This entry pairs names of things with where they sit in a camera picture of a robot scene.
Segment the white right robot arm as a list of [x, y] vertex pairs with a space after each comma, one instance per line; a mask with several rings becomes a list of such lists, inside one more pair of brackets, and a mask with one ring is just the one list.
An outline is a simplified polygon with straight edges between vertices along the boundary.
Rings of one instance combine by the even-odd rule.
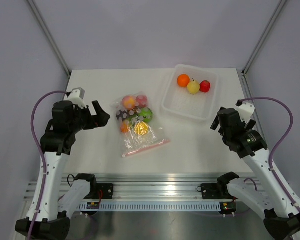
[[217, 179], [217, 193], [222, 198], [244, 202], [263, 221], [268, 233], [276, 240], [300, 240], [300, 198], [289, 186], [274, 162], [266, 141], [253, 129], [254, 120], [241, 117], [241, 107], [221, 107], [211, 129], [218, 130], [223, 143], [237, 153], [261, 183], [265, 195], [248, 187], [236, 173], [229, 172]]

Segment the orange toy peach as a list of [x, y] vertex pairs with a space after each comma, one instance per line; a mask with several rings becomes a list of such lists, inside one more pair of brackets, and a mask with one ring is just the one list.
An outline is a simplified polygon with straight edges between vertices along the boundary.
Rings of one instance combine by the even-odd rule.
[[133, 95], [127, 95], [122, 99], [122, 106], [127, 110], [132, 110], [136, 107], [136, 98]]

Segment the green orange toy mango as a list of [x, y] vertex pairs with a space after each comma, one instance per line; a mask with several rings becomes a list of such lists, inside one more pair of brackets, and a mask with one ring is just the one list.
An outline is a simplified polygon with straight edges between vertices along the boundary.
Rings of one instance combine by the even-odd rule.
[[125, 134], [125, 133], [128, 133], [129, 130], [130, 130], [130, 122], [127, 120], [123, 121], [120, 124], [120, 131]]

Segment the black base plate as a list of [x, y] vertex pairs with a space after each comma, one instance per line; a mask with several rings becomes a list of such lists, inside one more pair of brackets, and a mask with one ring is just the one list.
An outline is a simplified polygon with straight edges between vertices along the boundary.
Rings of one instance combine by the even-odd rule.
[[97, 199], [112, 200], [114, 194], [114, 185], [112, 183], [98, 183], [97, 187]]
[[202, 183], [199, 188], [203, 200], [222, 199], [222, 194], [218, 189], [218, 185], [216, 183]]

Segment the left circuit board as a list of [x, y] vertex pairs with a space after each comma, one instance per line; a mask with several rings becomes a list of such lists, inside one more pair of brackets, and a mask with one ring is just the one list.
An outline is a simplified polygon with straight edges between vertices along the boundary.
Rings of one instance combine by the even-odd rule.
[[100, 203], [99, 202], [87, 202], [86, 209], [98, 210], [99, 208], [100, 208]]

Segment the aluminium frame rail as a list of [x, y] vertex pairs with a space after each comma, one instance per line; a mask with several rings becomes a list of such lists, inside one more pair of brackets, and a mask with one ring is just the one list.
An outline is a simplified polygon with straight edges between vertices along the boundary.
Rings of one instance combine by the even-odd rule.
[[201, 184], [216, 183], [224, 173], [96, 173], [98, 184], [113, 184], [116, 202], [199, 202]]

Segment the orange toy fruit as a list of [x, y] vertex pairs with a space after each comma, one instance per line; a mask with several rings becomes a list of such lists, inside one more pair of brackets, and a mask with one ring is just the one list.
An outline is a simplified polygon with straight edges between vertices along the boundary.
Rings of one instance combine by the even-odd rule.
[[190, 77], [187, 74], [181, 74], [177, 77], [179, 87], [185, 88], [190, 83]]

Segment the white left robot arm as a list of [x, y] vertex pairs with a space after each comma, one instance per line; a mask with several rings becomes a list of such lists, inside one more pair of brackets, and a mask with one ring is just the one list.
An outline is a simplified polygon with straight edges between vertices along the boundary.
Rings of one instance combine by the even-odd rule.
[[92, 102], [95, 114], [87, 106], [80, 107], [72, 100], [55, 103], [52, 118], [44, 135], [37, 141], [41, 158], [40, 171], [31, 207], [24, 219], [15, 224], [15, 231], [29, 240], [64, 240], [71, 218], [80, 202], [98, 194], [96, 177], [80, 173], [70, 190], [59, 197], [62, 175], [76, 134], [82, 130], [105, 127], [111, 118], [98, 101]]

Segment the pale yellow toy pear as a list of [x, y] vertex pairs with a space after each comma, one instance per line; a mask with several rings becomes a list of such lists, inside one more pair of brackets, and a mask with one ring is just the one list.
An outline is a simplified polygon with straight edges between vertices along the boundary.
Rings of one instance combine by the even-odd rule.
[[187, 91], [192, 95], [197, 94], [200, 91], [200, 84], [194, 79], [190, 80], [187, 85]]

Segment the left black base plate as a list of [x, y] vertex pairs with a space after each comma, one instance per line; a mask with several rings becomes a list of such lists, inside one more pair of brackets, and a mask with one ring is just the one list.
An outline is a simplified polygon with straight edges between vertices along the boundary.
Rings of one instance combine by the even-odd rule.
[[112, 200], [114, 194], [114, 185], [112, 183], [98, 183], [97, 187], [97, 199]]

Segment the yellow toy lemon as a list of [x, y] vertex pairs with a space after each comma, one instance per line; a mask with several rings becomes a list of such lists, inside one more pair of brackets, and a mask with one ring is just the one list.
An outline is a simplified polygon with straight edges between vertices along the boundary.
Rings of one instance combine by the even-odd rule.
[[149, 133], [149, 128], [149, 125], [144, 121], [136, 122], [133, 127], [135, 134], [137, 134], [138, 136], [147, 135]]

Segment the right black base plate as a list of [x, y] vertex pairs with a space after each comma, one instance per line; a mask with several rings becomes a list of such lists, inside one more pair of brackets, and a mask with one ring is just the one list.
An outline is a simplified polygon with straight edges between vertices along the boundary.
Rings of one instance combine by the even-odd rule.
[[222, 194], [218, 189], [218, 185], [216, 183], [202, 183], [199, 188], [203, 200], [222, 199]]

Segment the green toy watermelon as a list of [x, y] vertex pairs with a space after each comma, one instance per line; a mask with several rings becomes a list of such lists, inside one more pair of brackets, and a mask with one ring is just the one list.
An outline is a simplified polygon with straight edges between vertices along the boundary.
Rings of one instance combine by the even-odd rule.
[[139, 118], [139, 120], [149, 124], [153, 119], [153, 112], [150, 108], [143, 107], [140, 109], [140, 111], [138, 113], [138, 118]]

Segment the red toy tomato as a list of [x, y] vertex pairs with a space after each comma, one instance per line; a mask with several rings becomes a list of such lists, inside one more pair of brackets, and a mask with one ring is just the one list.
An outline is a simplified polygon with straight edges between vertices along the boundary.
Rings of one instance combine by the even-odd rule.
[[208, 93], [211, 88], [211, 83], [208, 80], [204, 80], [200, 83], [200, 91], [203, 93]]

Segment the black toy avocado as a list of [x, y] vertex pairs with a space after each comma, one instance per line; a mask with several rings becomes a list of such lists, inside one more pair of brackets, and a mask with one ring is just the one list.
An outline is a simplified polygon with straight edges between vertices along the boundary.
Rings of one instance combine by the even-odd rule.
[[130, 110], [127, 109], [119, 109], [116, 111], [115, 116], [118, 121], [124, 121], [130, 116]]

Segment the clear zip top bag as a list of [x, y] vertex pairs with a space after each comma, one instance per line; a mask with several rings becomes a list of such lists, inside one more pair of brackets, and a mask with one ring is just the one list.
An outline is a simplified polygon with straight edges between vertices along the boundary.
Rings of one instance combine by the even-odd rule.
[[119, 130], [122, 158], [151, 150], [170, 142], [150, 98], [144, 92], [128, 94], [112, 104]]

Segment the right circuit board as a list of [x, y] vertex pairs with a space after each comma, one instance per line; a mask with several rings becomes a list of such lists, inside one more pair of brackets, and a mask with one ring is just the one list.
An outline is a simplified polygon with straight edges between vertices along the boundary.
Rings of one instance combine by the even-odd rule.
[[229, 214], [235, 213], [236, 210], [237, 210], [237, 204], [235, 201], [220, 203], [220, 212], [222, 214], [229, 215]]

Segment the circuit board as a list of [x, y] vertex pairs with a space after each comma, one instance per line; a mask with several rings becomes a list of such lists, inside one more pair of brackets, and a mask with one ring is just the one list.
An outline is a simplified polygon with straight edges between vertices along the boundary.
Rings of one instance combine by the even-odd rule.
[[229, 215], [229, 214], [235, 213], [236, 210], [237, 210], [237, 204], [235, 201], [220, 203], [220, 212], [222, 214]]
[[100, 208], [100, 203], [99, 202], [87, 202], [86, 209], [98, 210], [99, 208]]

